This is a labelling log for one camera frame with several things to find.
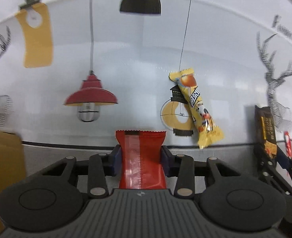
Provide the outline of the black brown chocolate packet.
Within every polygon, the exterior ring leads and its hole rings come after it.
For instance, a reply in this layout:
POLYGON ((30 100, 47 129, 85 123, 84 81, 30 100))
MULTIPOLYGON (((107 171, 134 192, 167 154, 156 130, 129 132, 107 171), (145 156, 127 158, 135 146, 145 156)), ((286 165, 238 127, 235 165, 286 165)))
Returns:
POLYGON ((254 108, 255 130, 258 143, 272 159, 277 155, 275 123, 269 106, 254 108))

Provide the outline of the red snack packet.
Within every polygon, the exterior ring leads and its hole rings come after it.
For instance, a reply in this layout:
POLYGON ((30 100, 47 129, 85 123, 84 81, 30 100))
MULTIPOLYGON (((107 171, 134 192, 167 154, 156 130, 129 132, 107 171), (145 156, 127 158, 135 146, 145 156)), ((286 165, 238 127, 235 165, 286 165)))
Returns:
POLYGON ((116 139, 122 151, 120 189, 166 189, 161 165, 161 147, 165 131, 117 130, 116 139))

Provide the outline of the thin red stick sachet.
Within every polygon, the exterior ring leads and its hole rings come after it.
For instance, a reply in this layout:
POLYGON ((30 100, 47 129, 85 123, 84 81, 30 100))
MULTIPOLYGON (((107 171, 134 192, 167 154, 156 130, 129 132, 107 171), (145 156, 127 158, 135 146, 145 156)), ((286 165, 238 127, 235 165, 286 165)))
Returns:
POLYGON ((285 143, 285 151, 287 156, 292 158, 292 145, 291 139, 288 131, 284 131, 284 143, 285 143))

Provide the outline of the yellow chocolate bar wrapper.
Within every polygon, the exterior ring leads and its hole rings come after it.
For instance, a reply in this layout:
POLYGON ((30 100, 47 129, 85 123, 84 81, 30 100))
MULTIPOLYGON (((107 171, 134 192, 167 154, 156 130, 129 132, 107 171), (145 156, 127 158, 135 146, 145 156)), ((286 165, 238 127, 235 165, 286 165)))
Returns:
POLYGON ((169 73, 169 79, 175 82, 188 103, 192 121, 198 131, 197 145, 204 149, 224 138, 222 129, 216 125, 209 110, 205 107, 194 76, 194 69, 188 68, 169 73))

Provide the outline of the printed grey sofa cover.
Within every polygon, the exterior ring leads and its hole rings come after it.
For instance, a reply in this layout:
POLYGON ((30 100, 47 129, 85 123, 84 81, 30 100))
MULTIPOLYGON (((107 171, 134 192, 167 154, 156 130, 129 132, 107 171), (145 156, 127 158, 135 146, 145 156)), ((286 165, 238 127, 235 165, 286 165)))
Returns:
POLYGON ((116 130, 254 170, 254 107, 276 95, 276 138, 292 138, 292 0, 0 0, 0 130, 25 144, 109 150, 116 130), (193 68, 224 138, 200 149, 169 73, 193 68))

